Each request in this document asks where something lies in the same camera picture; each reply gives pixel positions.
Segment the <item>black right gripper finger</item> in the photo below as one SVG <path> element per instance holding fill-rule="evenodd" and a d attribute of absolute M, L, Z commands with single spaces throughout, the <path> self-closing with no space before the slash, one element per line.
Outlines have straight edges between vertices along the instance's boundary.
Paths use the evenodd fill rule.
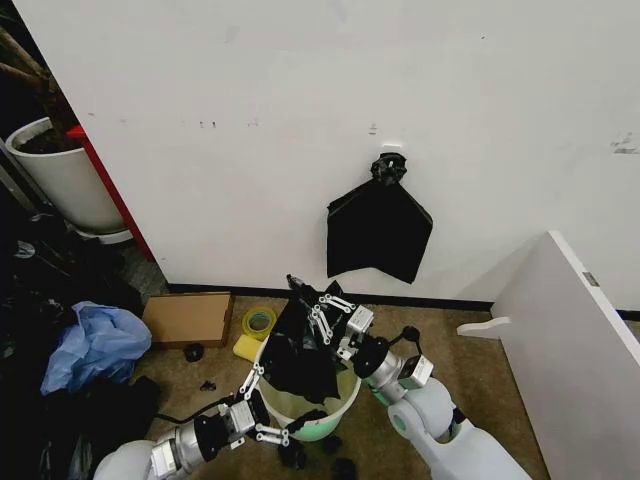
<path fill-rule="evenodd" d="M 329 307 L 341 310 L 344 313 L 353 313 L 356 310 L 355 304 L 338 295 L 317 291 L 311 285 L 292 274 L 287 274 L 286 279 L 294 295 L 308 310 Z"/>
<path fill-rule="evenodd" d="M 309 319 L 322 343 L 329 346 L 334 338 L 336 310 L 326 303 L 317 303 L 311 307 Z"/>

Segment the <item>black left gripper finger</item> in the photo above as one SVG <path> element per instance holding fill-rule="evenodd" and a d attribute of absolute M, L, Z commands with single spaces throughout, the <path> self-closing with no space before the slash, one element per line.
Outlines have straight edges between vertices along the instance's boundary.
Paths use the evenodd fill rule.
<path fill-rule="evenodd" d="M 256 424 L 255 440 L 257 442 L 267 442 L 274 445 L 288 445 L 290 443 L 290 434 L 299 431 L 307 422 L 320 420 L 326 417 L 326 412 L 319 409 L 313 409 L 299 416 L 286 425 L 283 429 L 278 429 L 263 424 Z"/>
<path fill-rule="evenodd" d="M 256 388 L 259 380 L 264 374 L 264 367 L 259 363 L 254 363 L 248 375 L 246 376 L 244 382 L 238 389 L 238 395 L 243 400 L 250 400 L 252 397 L 252 393 Z"/>

